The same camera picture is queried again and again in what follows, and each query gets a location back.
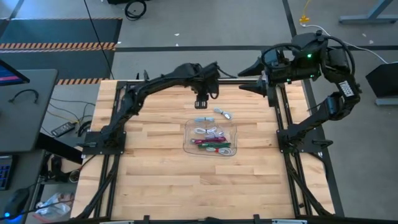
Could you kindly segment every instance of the computer monitor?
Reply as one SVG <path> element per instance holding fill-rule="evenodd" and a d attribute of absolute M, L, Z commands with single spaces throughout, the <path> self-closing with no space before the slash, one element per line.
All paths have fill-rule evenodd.
<path fill-rule="evenodd" d="M 29 83 L 30 80 L 0 59 L 0 86 Z"/>

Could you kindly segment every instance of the butcher block tabletop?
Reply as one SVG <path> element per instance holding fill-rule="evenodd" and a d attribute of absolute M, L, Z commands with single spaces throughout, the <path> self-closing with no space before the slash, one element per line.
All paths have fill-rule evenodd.
<path fill-rule="evenodd" d="M 92 131 L 109 124 L 116 83 L 101 82 Z M 299 123 L 309 115 L 301 83 L 287 85 L 286 91 L 293 121 Z M 120 158 L 111 219 L 142 220 L 144 215 L 151 220 L 253 219 L 254 214 L 293 218 L 275 110 L 268 107 L 267 98 L 238 85 L 220 85 L 220 95 L 208 101 L 208 109 L 196 110 L 195 99 L 190 88 L 168 88 L 148 96 L 139 116 L 126 123 L 126 150 Z M 215 113 L 214 107 L 231 112 L 233 119 Z M 236 155 L 198 156 L 183 150 L 185 123 L 204 116 L 236 125 Z M 333 213 L 322 162 L 308 154 L 301 158 L 308 188 Z M 98 155 L 81 171 L 71 217 L 81 213 L 97 191 L 102 163 L 103 156 Z M 107 200 L 103 197 L 103 215 Z"/>

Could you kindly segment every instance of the black robotic arm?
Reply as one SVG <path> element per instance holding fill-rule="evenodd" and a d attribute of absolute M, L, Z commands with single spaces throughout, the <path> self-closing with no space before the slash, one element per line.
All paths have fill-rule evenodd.
<path fill-rule="evenodd" d="M 330 39 L 339 42 L 342 49 L 328 47 Z M 293 60 L 285 58 L 284 49 L 292 51 Z M 316 113 L 299 124 L 289 125 L 286 130 L 279 130 L 279 144 L 286 149 L 285 152 L 292 152 L 303 143 L 306 134 L 312 129 L 328 120 L 341 120 L 351 113 L 354 105 L 359 102 L 361 93 L 354 73 L 354 59 L 345 44 L 336 37 L 322 35 L 319 30 L 315 34 L 296 35 L 291 44 L 278 44 L 262 51 L 257 62 L 238 76 L 261 74 L 257 83 L 241 85 L 239 88 L 268 96 L 269 106 L 278 103 L 275 88 L 283 83 L 290 84 L 306 78 L 315 81 L 323 74 L 337 86 L 338 91 L 322 101 Z"/>
<path fill-rule="evenodd" d="M 161 75 L 153 80 L 144 80 L 142 83 L 131 86 L 126 89 L 124 96 L 121 98 L 120 107 L 112 115 L 109 125 L 104 126 L 94 138 L 86 138 L 86 143 L 81 144 L 81 146 L 100 148 L 97 151 L 103 153 L 109 151 L 107 149 L 121 149 L 121 145 L 124 147 L 123 139 L 121 138 L 124 124 L 132 116 L 138 115 L 144 106 L 146 97 L 175 85 L 190 86 L 197 94 L 195 108 L 207 108 L 209 95 L 213 99 L 218 97 L 218 79 L 220 77 L 218 69 L 219 66 L 216 62 L 204 68 L 197 63 L 185 63 L 178 66 L 171 73 Z"/>

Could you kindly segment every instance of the black rubber mat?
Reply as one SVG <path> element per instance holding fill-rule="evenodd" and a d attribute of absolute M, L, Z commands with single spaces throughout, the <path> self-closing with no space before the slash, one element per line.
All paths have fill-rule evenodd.
<path fill-rule="evenodd" d="M 114 51 L 105 50 L 110 62 L 113 61 Z M 100 50 L 76 50 L 36 52 L 30 50 L 0 51 L 0 59 L 12 67 L 23 69 L 57 69 L 59 80 L 109 78 L 109 69 L 104 55 Z M 68 82 L 67 84 L 84 84 Z"/>
<path fill-rule="evenodd" d="M 99 39 L 112 49 L 119 37 L 121 18 L 93 19 Z M 0 49 L 98 48 L 89 19 L 12 19 L 0 38 Z"/>
<path fill-rule="evenodd" d="M 6 31 L 8 21 L 6 19 L 0 19 L 0 37 Z"/>
<path fill-rule="evenodd" d="M 101 42 L 117 42 L 121 19 L 93 19 Z M 97 42 L 89 19 L 12 19 L 1 43 Z"/>

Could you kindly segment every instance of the green cable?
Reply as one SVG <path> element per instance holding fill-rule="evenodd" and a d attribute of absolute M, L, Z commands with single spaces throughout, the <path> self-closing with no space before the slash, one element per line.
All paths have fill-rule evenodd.
<path fill-rule="evenodd" d="M 231 143 L 230 142 L 208 142 L 208 143 L 203 143 L 199 144 L 198 147 L 214 147 L 214 148 L 221 148 L 221 147 L 230 147 Z"/>

